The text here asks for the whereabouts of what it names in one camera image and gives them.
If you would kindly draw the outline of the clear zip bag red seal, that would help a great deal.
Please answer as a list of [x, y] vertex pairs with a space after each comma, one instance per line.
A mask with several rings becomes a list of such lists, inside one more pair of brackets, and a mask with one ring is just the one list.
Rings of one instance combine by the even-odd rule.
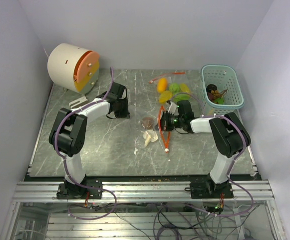
[[140, 125], [140, 128], [141, 128], [140, 129], [140, 133], [142, 135], [142, 138], [143, 138], [143, 133], [147, 130], [147, 129], [144, 129], [142, 127], [142, 125], [141, 125], [142, 119], [144, 117], [152, 117], [155, 120], [155, 125], [154, 125], [154, 128], [152, 130], [154, 130], [157, 133], [158, 140], [162, 141], [163, 150], [167, 154], [167, 153], [169, 153], [169, 142], [170, 142], [170, 138], [171, 138], [171, 133], [167, 132], [167, 131], [160, 130], [159, 117], [162, 116], [162, 111], [170, 112], [170, 107], [167, 104], [160, 106], [156, 115], [153, 115], [152, 113], [147, 112], [144, 109], [136, 108], [136, 113], [135, 114], [136, 114], [136, 117], [137, 117], [137, 121], [136, 122]]

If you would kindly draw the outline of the fake brown mushroom cap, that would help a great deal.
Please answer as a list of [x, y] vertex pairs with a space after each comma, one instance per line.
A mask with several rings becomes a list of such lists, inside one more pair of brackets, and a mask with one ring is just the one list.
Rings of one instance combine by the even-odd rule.
[[145, 130], [152, 130], [155, 125], [155, 120], [150, 116], [146, 116], [142, 119], [141, 125]]

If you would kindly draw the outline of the fake mushroom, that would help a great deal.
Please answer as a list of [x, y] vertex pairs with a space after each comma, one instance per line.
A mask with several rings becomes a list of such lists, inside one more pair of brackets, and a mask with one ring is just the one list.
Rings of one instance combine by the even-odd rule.
[[158, 140], [158, 135], [154, 130], [148, 129], [143, 133], [143, 138], [145, 140], [144, 146], [147, 147], [149, 143]]

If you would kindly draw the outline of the fake dark purple fruit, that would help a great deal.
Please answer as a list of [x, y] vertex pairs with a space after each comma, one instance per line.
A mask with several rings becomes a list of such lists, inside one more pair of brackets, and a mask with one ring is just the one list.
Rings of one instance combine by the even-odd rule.
[[217, 89], [218, 89], [217, 86], [214, 85], [214, 84], [209, 84], [209, 85], [207, 85], [207, 87], [206, 87], [206, 91], [207, 91], [208, 93], [211, 93], [212, 91], [216, 91]]

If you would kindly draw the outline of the fake longan bunch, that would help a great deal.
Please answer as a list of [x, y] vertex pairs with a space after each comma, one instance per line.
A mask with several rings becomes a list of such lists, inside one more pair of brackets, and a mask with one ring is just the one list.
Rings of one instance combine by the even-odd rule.
[[210, 101], [215, 101], [216, 99], [222, 98], [227, 93], [227, 91], [227, 89], [221, 92], [219, 92], [218, 90], [212, 90], [210, 92], [207, 92], [207, 96]]

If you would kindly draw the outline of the teal plastic basket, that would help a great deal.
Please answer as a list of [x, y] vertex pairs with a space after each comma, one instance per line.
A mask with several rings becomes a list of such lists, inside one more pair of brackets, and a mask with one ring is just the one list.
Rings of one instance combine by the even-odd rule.
[[[200, 106], [204, 115], [224, 115], [244, 106], [236, 72], [227, 65], [209, 64], [201, 68], [198, 81]], [[207, 89], [216, 86], [219, 95], [211, 101]]]

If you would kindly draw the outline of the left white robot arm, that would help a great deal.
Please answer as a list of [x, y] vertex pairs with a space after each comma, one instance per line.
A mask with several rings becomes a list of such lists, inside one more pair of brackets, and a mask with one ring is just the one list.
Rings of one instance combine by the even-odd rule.
[[84, 197], [87, 192], [80, 156], [87, 125], [102, 116], [110, 119], [111, 113], [115, 119], [130, 118], [127, 88], [116, 82], [112, 82], [110, 89], [92, 102], [72, 110], [61, 108], [57, 113], [48, 140], [64, 164], [64, 186], [76, 199]]

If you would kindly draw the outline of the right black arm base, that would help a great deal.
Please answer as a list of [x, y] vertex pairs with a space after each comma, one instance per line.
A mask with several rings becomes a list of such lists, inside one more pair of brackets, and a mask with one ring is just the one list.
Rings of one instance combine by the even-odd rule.
[[212, 180], [191, 182], [184, 191], [191, 194], [192, 199], [232, 199], [234, 197], [232, 185], [226, 181], [220, 184]]

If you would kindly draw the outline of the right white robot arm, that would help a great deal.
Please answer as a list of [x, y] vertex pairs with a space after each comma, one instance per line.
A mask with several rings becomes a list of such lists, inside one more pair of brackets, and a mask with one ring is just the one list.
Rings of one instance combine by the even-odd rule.
[[169, 108], [160, 107], [157, 117], [159, 134], [169, 151], [170, 132], [182, 129], [187, 134], [211, 133], [218, 155], [209, 173], [205, 192], [216, 198], [223, 191], [222, 185], [230, 181], [230, 173], [237, 158], [251, 144], [251, 138], [234, 112], [225, 115], [195, 117], [188, 100], [169, 101]]

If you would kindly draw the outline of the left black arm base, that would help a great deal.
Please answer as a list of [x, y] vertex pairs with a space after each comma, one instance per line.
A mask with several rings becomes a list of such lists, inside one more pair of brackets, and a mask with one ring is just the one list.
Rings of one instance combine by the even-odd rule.
[[99, 189], [102, 188], [100, 182], [85, 180], [82, 184], [92, 187], [92, 189], [84, 188], [64, 180], [63, 183], [58, 186], [56, 198], [58, 200], [79, 200], [86, 199], [87, 197], [92, 200], [101, 199], [103, 191]]

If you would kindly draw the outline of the fake yellow starfruit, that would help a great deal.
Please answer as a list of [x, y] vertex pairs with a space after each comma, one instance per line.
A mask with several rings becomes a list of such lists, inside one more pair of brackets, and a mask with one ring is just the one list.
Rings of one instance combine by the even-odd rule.
[[162, 93], [160, 93], [159, 97], [158, 97], [158, 102], [160, 104], [165, 104], [166, 101], [170, 100], [173, 96], [173, 93], [169, 90], [165, 90]]

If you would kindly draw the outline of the fake green starfruit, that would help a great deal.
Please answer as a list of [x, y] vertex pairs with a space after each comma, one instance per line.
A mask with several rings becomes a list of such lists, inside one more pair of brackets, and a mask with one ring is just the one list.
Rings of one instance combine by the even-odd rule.
[[188, 94], [184, 94], [184, 93], [174, 94], [172, 101], [177, 103], [179, 101], [188, 100], [189, 98], [190, 98], [190, 96]]

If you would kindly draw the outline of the fake green round fruit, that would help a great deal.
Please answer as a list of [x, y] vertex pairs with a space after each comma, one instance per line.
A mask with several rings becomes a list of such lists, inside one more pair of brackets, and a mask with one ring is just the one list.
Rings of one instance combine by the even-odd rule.
[[169, 91], [173, 94], [179, 93], [180, 92], [179, 84], [177, 84], [176, 82], [169, 84]]

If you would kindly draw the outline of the fake yellow fruit slice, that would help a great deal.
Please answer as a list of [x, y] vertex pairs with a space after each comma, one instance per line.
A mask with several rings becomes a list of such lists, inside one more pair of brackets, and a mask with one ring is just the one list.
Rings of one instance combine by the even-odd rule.
[[189, 87], [185, 83], [179, 84], [179, 88], [181, 94], [188, 95], [191, 93]]

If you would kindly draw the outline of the fake orange mango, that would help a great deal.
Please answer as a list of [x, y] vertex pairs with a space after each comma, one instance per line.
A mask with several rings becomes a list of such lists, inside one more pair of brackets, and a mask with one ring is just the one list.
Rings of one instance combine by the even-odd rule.
[[166, 90], [167, 86], [168, 86], [168, 80], [165, 77], [161, 77], [157, 81], [156, 91], [158, 93], [162, 93]]

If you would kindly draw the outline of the small white slotted block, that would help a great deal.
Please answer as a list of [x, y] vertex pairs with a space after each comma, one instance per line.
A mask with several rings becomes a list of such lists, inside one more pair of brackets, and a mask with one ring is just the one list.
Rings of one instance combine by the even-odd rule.
[[88, 99], [86, 96], [82, 96], [76, 100], [73, 100], [69, 103], [70, 109], [76, 109], [82, 107], [88, 103]]

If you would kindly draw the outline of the white cylinder drawer unit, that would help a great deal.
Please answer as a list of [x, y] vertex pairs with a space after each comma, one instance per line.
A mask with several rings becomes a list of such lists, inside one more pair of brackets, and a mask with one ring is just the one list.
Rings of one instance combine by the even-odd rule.
[[95, 51], [61, 43], [51, 52], [47, 71], [56, 85], [85, 95], [98, 80], [99, 58]]

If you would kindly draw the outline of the aluminium frame rail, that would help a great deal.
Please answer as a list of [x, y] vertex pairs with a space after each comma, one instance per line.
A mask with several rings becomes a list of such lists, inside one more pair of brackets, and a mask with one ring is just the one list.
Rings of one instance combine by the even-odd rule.
[[[255, 201], [273, 200], [274, 194], [267, 180], [238, 181]], [[82, 199], [57, 199], [59, 182], [19, 182], [14, 191], [12, 201], [23, 203], [83, 203]], [[113, 192], [119, 203], [150, 202], [216, 202], [220, 198], [193, 199], [186, 187], [188, 181], [170, 182], [104, 182], [105, 189]]]

